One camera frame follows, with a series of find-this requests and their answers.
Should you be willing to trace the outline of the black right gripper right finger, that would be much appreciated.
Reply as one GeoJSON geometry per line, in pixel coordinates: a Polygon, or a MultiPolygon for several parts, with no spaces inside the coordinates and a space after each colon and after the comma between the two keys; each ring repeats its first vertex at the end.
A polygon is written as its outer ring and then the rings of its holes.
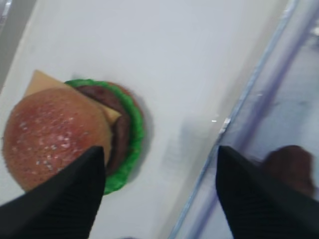
{"type": "Polygon", "coordinates": [[[218,149],[218,198],[235,239],[317,239],[319,203],[218,149]]]}

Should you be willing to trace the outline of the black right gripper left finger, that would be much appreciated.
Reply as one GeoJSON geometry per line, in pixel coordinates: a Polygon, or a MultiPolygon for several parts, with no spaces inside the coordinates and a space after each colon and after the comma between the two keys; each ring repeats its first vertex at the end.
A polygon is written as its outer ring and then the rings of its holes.
{"type": "Polygon", "coordinates": [[[105,187],[102,147],[93,146],[35,189],[0,208],[2,239],[87,239],[105,187]]]}

